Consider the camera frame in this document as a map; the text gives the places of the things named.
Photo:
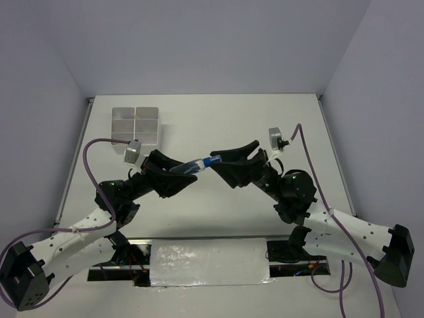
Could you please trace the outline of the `clear glue bottle blue cap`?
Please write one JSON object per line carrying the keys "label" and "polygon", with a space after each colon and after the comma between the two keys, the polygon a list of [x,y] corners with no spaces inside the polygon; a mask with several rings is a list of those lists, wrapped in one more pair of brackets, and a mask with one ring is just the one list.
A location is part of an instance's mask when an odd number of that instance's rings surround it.
{"label": "clear glue bottle blue cap", "polygon": [[170,171],[177,174],[189,174],[194,175],[204,171],[206,168],[210,167],[213,163],[221,162],[222,158],[220,155],[209,156],[206,158],[200,158],[192,160],[190,162],[185,162],[173,168],[170,168]]}

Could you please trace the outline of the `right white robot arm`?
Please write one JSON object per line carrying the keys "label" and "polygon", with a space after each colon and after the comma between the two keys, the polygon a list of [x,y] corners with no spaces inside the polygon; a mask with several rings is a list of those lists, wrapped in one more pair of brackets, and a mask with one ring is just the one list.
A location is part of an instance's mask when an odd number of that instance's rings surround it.
{"label": "right white robot arm", "polygon": [[398,288],[407,285],[415,248],[409,230],[399,224],[375,225],[329,207],[317,197],[304,170],[280,175],[257,140],[220,156],[211,168],[231,187],[256,186],[276,203],[279,218],[294,225],[288,252],[295,259],[326,256],[369,265],[379,280]]}

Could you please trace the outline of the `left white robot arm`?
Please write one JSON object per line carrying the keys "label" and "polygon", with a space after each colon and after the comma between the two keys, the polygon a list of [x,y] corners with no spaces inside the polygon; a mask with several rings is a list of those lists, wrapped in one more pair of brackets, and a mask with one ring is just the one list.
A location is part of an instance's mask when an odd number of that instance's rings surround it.
{"label": "left white robot arm", "polygon": [[1,298],[17,311],[51,301],[49,291],[92,266],[126,261],[141,263],[143,253],[121,232],[137,214],[135,201],[151,192],[169,198],[197,180],[172,171],[175,161],[155,150],[133,163],[136,173],[125,180],[95,185],[96,209],[71,227],[46,229],[50,237],[25,245],[20,235],[1,253]]}

